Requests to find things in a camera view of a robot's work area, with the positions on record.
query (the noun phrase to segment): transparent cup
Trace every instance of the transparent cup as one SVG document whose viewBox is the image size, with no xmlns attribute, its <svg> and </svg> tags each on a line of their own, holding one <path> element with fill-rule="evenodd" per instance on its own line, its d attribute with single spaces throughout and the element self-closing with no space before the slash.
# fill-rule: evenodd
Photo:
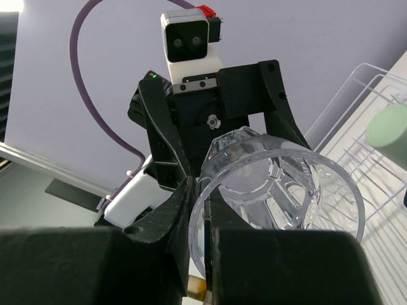
<svg viewBox="0 0 407 305">
<path fill-rule="evenodd" d="M 338 164 L 290 141 L 242 127 L 212 141 L 195 193 L 189 244 L 202 276 L 204 202 L 218 188 L 254 229 L 346 231 L 358 241 L 364 204 Z"/>
</svg>

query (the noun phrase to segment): wire rack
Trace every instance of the wire rack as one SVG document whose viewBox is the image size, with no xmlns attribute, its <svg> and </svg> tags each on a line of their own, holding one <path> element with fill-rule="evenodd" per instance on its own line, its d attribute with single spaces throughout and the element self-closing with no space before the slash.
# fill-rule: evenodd
<svg viewBox="0 0 407 305">
<path fill-rule="evenodd" d="M 359 77 L 366 71 L 375 72 L 369 82 Z M 361 244 L 383 301 L 407 304 L 407 208 L 403 205 L 407 172 L 372 149 L 365 139 L 366 127 L 375 114 L 388 105 L 407 103 L 407 80 L 363 64 L 332 103 L 340 102 L 355 86 L 360 86 L 361 93 L 338 122 L 337 126 L 343 124 L 339 131 L 335 126 L 328 133 L 332 139 L 321 154 L 344 167 L 361 190 L 366 209 Z"/>
</svg>

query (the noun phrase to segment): metal screw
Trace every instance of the metal screw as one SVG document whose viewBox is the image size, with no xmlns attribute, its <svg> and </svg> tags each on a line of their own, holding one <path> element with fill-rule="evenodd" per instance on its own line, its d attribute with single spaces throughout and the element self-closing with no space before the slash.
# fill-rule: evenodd
<svg viewBox="0 0 407 305">
<path fill-rule="evenodd" d="M 216 114 L 211 114 L 206 123 L 211 130 L 218 129 L 221 126 L 221 121 L 217 118 Z"/>
</svg>

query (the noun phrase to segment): purple cable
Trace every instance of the purple cable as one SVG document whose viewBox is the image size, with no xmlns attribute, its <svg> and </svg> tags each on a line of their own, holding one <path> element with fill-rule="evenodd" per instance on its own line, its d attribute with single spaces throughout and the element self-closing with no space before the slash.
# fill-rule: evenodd
<svg viewBox="0 0 407 305">
<path fill-rule="evenodd" d="M 69 58 L 71 60 L 71 69 L 72 74 L 76 83 L 76 87 L 81 95 L 83 102 L 85 103 L 86 108 L 88 109 L 89 113 L 92 115 L 92 118 L 96 121 L 96 123 L 103 129 L 103 131 L 111 137 L 117 144 L 125 148 L 126 150 L 130 151 L 131 153 L 135 154 L 140 158 L 139 166 L 132 172 L 131 176 L 134 177 L 137 173 L 139 173 L 142 169 L 142 166 L 146 160 L 145 155 L 141 153 L 138 149 L 132 147 L 129 143 L 124 141 L 117 133 L 115 133 L 109 125 L 103 120 L 102 116 L 97 111 L 95 105 L 92 102 L 92 99 L 89 96 L 88 90 L 86 90 L 85 84 L 83 82 L 81 69 L 79 68 L 79 59 L 78 59 L 78 40 L 79 40 L 79 33 L 81 31 L 83 22 L 89 15 L 89 13 L 103 0 L 89 0 L 82 10 L 79 12 L 78 16 L 76 17 L 74 24 L 71 30 L 71 37 L 69 38 Z M 185 0 L 167 0 L 171 3 L 174 3 L 182 8 L 194 8 L 192 4 Z M 131 177 L 127 178 L 126 181 L 119 186 L 111 195 L 111 197 L 106 200 L 103 204 L 101 210 L 104 210 L 107 205 L 120 193 L 125 186 L 132 180 Z"/>
</svg>

